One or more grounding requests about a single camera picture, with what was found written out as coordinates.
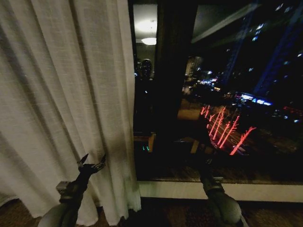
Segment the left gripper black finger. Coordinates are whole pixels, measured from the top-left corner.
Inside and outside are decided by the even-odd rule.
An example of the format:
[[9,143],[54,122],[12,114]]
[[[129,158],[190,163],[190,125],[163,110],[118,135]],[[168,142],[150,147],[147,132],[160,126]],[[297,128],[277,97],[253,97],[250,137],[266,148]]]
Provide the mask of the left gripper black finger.
[[98,172],[100,171],[101,169],[103,169],[106,165],[106,154],[103,155],[101,161],[98,163],[98,164],[94,164],[92,169],[93,169],[93,172]]
[[78,168],[83,168],[84,167],[84,164],[85,164],[85,161],[88,157],[88,154],[86,154],[85,156],[83,156],[78,162],[77,162],[77,166]]

